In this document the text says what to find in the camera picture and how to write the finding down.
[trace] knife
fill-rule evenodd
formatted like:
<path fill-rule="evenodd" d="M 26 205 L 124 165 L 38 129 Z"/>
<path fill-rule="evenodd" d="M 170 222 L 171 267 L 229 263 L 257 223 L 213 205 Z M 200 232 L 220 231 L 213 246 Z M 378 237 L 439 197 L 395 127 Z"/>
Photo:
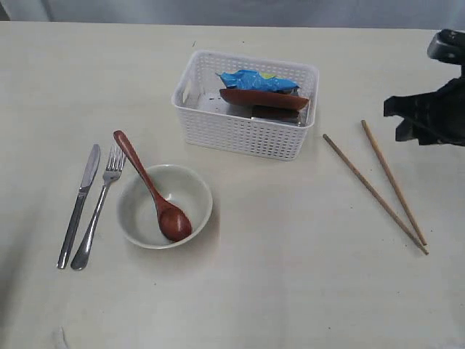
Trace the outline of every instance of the knife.
<path fill-rule="evenodd" d="M 71 248 L 73 247 L 74 238 L 76 237 L 76 231 L 78 230 L 79 219 L 81 218 L 82 208 L 87 197 L 87 193 L 94 181 L 95 173 L 100 162 L 100 146 L 94 144 L 87 160 L 86 169 L 84 170 L 84 176 L 82 177 L 81 186 L 79 187 L 78 198 L 74 204 L 73 214 L 70 218 L 70 224 L 66 230 L 65 240 L 61 248 L 60 256 L 58 257 L 57 268 L 65 269 L 66 264 L 70 258 Z"/>

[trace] wooden spoon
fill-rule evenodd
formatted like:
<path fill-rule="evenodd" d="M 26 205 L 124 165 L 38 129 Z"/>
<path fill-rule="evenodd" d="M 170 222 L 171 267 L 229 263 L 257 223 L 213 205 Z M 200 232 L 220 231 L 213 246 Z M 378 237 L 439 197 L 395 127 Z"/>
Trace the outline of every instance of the wooden spoon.
<path fill-rule="evenodd" d="M 113 133 L 113 137 L 152 194 L 157 210 L 158 226 L 162 234 L 173 242 L 187 238 L 192 233 L 192 225 L 184 212 L 158 193 L 126 135 L 118 130 Z"/>

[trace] blue wrapper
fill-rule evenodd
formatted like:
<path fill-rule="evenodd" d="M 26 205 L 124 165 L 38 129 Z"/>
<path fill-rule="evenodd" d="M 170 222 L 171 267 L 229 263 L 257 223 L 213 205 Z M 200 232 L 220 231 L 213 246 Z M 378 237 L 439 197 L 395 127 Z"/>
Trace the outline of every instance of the blue wrapper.
<path fill-rule="evenodd" d="M 298 89 L 299 85 L 288 79 L 280 79 L 276 76 L 263 77 L 258 71 L 241 69 L 236 73 L 223 73 L 220 76 L 223 84 L 228 89 L 254 89 L 264 92 L 290 92 Z"/>

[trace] bowl rim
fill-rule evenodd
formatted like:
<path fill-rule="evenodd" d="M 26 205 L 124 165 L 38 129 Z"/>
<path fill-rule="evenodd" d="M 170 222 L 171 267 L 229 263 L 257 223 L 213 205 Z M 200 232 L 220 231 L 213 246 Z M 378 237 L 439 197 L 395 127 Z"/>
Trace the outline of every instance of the bowl rim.
<path fill-rule="evenodd" d="M 197 227 L 197 229 L 195 229 L 187 238 L 184 238 L 181 241 L 174 242 L 173 244 L 168 244 L 168 245 L 155 245 L 155 244 L 146 244 L 146 243 L 143 243 L 143 242 L 141 242 L 139 240 L 136 240 L 135 238 L 130 236 L 128 234 L 128 232 L 126 231 L 126 229 L 124 228 L 124 225 L 122 224 L 122 217 L 121 217 L 121 214 L 120 214 L 121 207 L 122 207 L 123 202 L 124 202 L 124 198 L 128 195 L 128 193 L 127 193 L 128 190 L 131 187 L 133 187 L 134 185 L 136 185 L 136 182 L 142 181 L 142 178 L 138 174 L 136 174 L 135 176 L 133 176 L 133 178 L 130 181 L 128 181 L 128 183 L 126 184 L 126 187 L 124 188 L 123 192 L 120 195 L 120 198 L 118 200 L 117 214 L 118 214 L 118 222 L 119 222 L 119 224 L 121 226 L 121 229 L 123 230 L 124 237 L 127 240 L 129 240 L 130 242 L 132 242 L 134 245 L 143 247 L 145 249 L 171 249 L 173 247 L 183 245 L 186 242 L 192 240 L 193 238 L 195 238 L 202 231 L 203 228 L 205 228 L 205 225 L 209 221 L 210 216 L 211 216 L 211 211 L 213 209 L 213 196 L 211 194 L 210 187 L 206 184 L 206 182 L 203 180 L 203 178 L 196 171 L 194 171 L 193 169 L 191 169 L 189 167 L 186 167 L 186 166 L 183 166 L 183 165 L 177 165 L 177 164 L 159 164 L 159 165 L 153 165 L 151 167 L 148 167 L 148 168 L 145 169 L 145 171 L 149 174 L 149 176 L 151 176 L 151 172 L 156 171 L 156 170 L 161 169 L 161 168 L 167 168 L 167 167 L 180 169 L 183 172 L 190 173 L 203 186 L 203 189 L 208 194 L 208 200 L 209 200 L 208 207 L 207 207 L 207 213 L 205 214 L 205 217 L 203 218 L 201 224 Z"/>

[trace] chopsticks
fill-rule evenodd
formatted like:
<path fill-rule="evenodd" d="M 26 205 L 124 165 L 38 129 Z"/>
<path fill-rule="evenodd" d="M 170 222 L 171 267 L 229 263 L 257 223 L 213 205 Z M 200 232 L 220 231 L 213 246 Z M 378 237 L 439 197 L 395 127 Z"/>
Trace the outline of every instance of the chopsticks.
<path fill-rule="evenodd" d="M 342 161 L 352 170 L 355 176 L 362 182 L 362 184 L 370 191 L 371 195 L 383 206 L 384 210 L 391 216 L 391 218 L 400 226 L 400 228 L 407 234 L 407 236 L 414 242 L 414 244 L 426 255 L 429 254 L 428 250 L 421 244 L 421 242 L 410 232 L 407 226 L 402 220 L 395 214 L 395 212 L 389 207 L 387 202 L 378 194 L 375 188 L 366 180 L 366 178 L 360 173 L 360 171 L 353 165 L 352 162 L 342 153 L 338 146 L 331 140 L 331 138 L 324 134 L 323 138 L 333 148 L 333 150 L 339 155 Z"/>
<path fill-rule="evenodd" d="M 379 162 L 383 166 L 384 172 L 386 173 L 387 178 L 391 182 L 392 187 L 394 188 L 395 194 L 397 195 L 397 198 L 400 201 L 400 204 L 402 204 L 402 207 L 404 208 L 405 213 L 407 214 L 408 220 L 410 220 L 410 223 L 412 223 L 413 229 L 416 232 L 416 235 L 420 239 L 421 243 L 426 246 L 426 240 L 423 237 L 423 233 L 421 233 L 420 227 L 418 223 L 415 220 L 415 217 L 413 216 L 410 207 L 407 205 L 407 201 L 405 201 L 404 195 L 402 194 L 402 191 L 399 188 L 399 185 L 397 185 L 397 182 L 395 181 L 394 176 L 392 175 L 391 169 L 389 168 L 389 165 L 387 164 L 386 160 L 384 159 L 383 153 L 381 152 L 381 149 L 378 146 L 378 143 L 375 140 L 375 137 L 371 133 L 370 127 L 368 127 L 368 124 L 366 123 L 365 120 L 362 120 L 362 126 L 363 129 L 365 130 L 365 133 L 368 137 L 368 140 L 370 140 L 371 147 L 373 147 L 373 150 L 376 153 L 376 156 L 378 157 Z"/>

